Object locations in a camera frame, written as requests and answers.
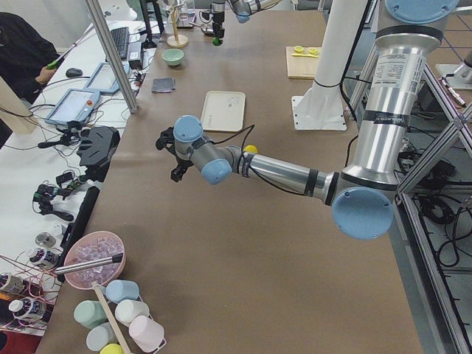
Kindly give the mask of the yellow lemon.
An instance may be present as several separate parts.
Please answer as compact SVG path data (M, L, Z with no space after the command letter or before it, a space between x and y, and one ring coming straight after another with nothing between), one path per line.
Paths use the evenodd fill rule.
M259 150L255 145L247 145L244 147L243 150L247 153L253 153L253 154L259 153Z

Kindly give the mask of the cream rectangular tray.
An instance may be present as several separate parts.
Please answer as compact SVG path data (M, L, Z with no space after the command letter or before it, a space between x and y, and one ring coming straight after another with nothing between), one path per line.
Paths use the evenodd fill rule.
M205 131L237 132L243 128L246 95L240 91L208 91L201 114Z

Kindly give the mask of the metal scoop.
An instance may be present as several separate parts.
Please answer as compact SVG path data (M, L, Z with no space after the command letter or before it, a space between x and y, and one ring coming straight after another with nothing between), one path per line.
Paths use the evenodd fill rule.
M195 22L190 22L190 24L193 27L199 28L201 30L201 32L206 36L209 36L209 37L214 37L215 36L215 34L213 32L213 29L212 29L212 25L210 25L210 24L197 24Z

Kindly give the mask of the wooden mug tree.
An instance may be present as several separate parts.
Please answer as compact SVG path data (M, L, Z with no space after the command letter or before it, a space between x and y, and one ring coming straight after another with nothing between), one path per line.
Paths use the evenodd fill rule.
M178 12L184 1L164 0L161 1L162 8L167 12L167 23L164 25L167 34L167 45L172 48L182 48L188 44L188 38L178 32Z

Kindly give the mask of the grey folded cloth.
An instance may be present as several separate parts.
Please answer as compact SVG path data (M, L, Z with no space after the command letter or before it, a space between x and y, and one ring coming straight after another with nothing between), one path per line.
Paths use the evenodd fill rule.
M168 93L175 89L175 80L173 77L155 78L152 82L152 93Z

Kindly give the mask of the bamboo cutting board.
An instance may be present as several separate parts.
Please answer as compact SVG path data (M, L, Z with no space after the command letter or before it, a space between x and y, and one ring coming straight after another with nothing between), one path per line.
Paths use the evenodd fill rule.
M302 54L308 54L307 48L312 46L302 46L304 51ZM322 48L314 47L319 51L318 56L320 57ZM285 48L286 63L287 63L287 74L288 78L291 79L313 79L316 73L317 66L319 64L319 58L299 58L291 56L291 53L295 53L294 46L287 46Z

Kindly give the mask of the black keyboard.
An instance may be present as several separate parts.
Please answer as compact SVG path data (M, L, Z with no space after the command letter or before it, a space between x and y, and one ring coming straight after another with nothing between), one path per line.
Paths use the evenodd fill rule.
M114 45L117 49L119 57L124 60L128 55L128 40L129 40L129 29L128 27L119 27L110 31L111 37L114 41Z

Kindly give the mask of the pink bowl with ice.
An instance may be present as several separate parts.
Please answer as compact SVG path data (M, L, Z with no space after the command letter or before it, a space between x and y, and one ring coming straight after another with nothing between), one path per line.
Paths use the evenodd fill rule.
M122 273L125 262L125 246L120 237L113 232L97 231L80 238L69 250L64 260L65 266L98 261L122 254L122 260L106 265L73 271L65 274L65 279L72 287L80 290L92 288L94 282L107 285Z

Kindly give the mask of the far blue teach pendant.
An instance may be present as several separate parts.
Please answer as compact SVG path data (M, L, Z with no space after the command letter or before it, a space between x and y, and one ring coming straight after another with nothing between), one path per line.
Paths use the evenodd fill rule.
M110 63L99 63L84 88L98 90L101 94L114 94L118 91L119 84Z

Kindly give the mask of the blue teach pendant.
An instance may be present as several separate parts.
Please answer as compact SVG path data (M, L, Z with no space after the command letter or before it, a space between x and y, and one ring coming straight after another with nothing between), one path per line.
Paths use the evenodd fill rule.
M69 122L87 123L100 100L96 89L69 89L45 118L51 125L67 125Z
M101 94L114 94L118 91L119 84L110 63L99 63L84 88L98 90Z

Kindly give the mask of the blue plastic cup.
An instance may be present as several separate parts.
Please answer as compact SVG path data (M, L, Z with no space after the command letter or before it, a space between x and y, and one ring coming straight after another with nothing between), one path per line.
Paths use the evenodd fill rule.
M119 303L122 300L137 300L139 286L130 280L112 280L105 288L105 296L109 301Z

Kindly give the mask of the white plastic cup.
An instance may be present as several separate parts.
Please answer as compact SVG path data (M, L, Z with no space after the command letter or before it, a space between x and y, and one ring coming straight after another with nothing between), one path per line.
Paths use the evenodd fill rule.
M118 322L129 327L137 316L148 317L150 315L150 309L144 302L125 299L118 303L114 315Z

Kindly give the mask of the green plastic cup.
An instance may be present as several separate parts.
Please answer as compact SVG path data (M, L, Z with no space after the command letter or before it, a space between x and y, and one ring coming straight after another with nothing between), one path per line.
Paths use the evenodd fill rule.
M108 319L100 302L85 300L74 309L74 320L88 329L93 329Z

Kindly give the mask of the yellow plastic cup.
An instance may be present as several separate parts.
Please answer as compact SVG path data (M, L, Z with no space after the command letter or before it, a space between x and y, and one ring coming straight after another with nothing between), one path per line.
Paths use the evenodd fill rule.
M107 344L101 349L100 354L124 354L123 348L116 343Z

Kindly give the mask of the person in black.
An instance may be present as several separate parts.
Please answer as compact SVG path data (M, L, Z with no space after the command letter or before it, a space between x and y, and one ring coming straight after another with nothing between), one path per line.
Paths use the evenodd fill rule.
M54 45L22 17L1 13L1 77L18 98L35 102L56 68L47 65L58 60Z

